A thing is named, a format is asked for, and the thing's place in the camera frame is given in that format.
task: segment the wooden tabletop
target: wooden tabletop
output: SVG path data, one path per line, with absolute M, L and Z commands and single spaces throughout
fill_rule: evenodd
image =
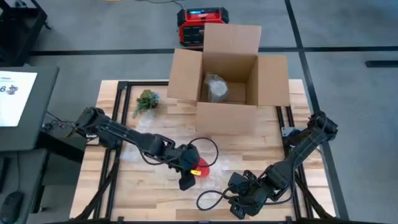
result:
M 116 87 L 119 80 L 102 81 L 96 106 L 104 109 L 111 117 Z M 295 125 L 306 127 L 310 110 L 301 80 L 289 80 L 290 103 L 294 114 Z M 136 108 L 136 98 L 142 91 L 150 89 L 160 95 L 160 103 L 155 116 L 138 116 L 132 118 Z M 196 137 L 210 137 L 217 143 L 220 156 L 217 163 L 210 167 L 210 175 L 197 178 L 194 187 L 181 191 L 178 188 L 180 174 L 164 166 L 150 166 L 140 157 L 137 149 L 125 144 L 119 168 L 118 182 L 112 211 L 112 220 L 124 216 L 125 220 L 237 220 L 229 211 L 230 204 L 223 200 L 214 209 L 201 212 L 195 201 L 205 190 L 223 191 L 233 172 L 243 173 L 249 169 L 259 175 L 267 166 L 284 158 L 279 124 L 272 106 L 259 106 L 257 109 L 256 134 L 253 136 L 233 136 L 226 134 L 206 135 L 195 131 L 195 102 L 167 98 L 166 86 L 134 86 L 131 90 L 127 125 L 140 132 L 157 133 L 173 139 L 177 145 L 186 144 Z M 118 118 L 121 118 L 121 107 Z M 200 155 L 208 162 L 215 157 L 215 149 L 205 140 L 195 142 Z M 88 204 L 98 189 L 104 148 L 88 146 L 81 165 L 75 198 L 70 217 L 77 216 Z M 335 214 L 330 190 L 326 180 L 320 151 L 315 150 L 304 162 L 305 174 L 310 191 L 325 210 Z M 286 199 L 286 192 L 281 200 Z M 301 193 L 300 206 L 305 215 Z M 219 195 L 208 194 L 200 202 L 202 207 L 213 204 Z M 103 199 L 101 215 L 104 216 L 107 196 Z M 292 202 L 282 205 L 264 206 L 254 217 L 246 215 L 247 220 L 284 220 L 286 216 L 294 217 Z

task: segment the cardboard box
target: cardboard box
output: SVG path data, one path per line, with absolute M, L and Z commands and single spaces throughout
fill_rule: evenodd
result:
M 203 52 L 175 49 L 167 96 L 197 101 L 197 131 L 252 134 L 257 106 L 288 106 L 287 57 L 257 55 L 261 27 L 205 25 Z M 207 72 L 228 85 L 222 103 L 208 103 Z

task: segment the small succulent plant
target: small succulent plant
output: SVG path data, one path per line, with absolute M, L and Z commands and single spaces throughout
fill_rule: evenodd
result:
M 137 108 L 132 114 L 132 118 L 136 118 L 138 114 L 141 114 L 147 110 L 154 109 L 159 102 L 159 95 L 153 91 L 144 90 L 136 101 Z

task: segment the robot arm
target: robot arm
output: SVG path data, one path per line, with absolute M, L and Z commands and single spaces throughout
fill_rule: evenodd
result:
M 199 153 L 193 144 L 175 147 L 175 142 L 165 136 L 151 133 L 139 133 L 107 117 L 102 109 L 86 108 L 76 122 L 77 133 L 85 137 L 95 134 L 99 143 L 108 148 L 118 148 L 122 141 L 137 146 L 142 158 L 150 165 L 167 164 L 169 168 L 181 172 L 180 189 L 187 190 L 195 185 L 190 171 L 199 162 Z M 157 161 L 151 163 L 145 156 Z
M 259 177 L 249 170 L 245 170 L 243 175 L 232 174 L 228 189 L 238 196 L 228 197 L 228 200 L 234 215 L 240 219 L 245 214 L 254 216 L 268 199 L 275 203 L 294 183 L 296 168 L 320 144 L 334 139 L 337 133 L 337 125 L 324 112 L 313 114 L 307 126 L 303 131 L 295 130 L 287 137 L 291 148 L 289 156 L 267 167 Z

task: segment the plastic bag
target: plastic bag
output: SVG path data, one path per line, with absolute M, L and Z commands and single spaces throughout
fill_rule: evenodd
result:
M 207 95 L 208 102 L 219 103 L 226 99 L 228 87 L 223 78 L 217 74 L 208 72 L 206 73 L 205 83 L 209 86 Z
M 150 132 L 148 131 L 148 129 L 150 128 L 154 120 L 155 120 L 155 110 L 154 109 L 147 110 L 144 114 L 142 114 L 141 119 L 139 120 L 135 130 L 140 133 Z M 126 145 L 120 158 L 129 162 L 136 162 L 142 160 L 137 146 L 133 144 Z

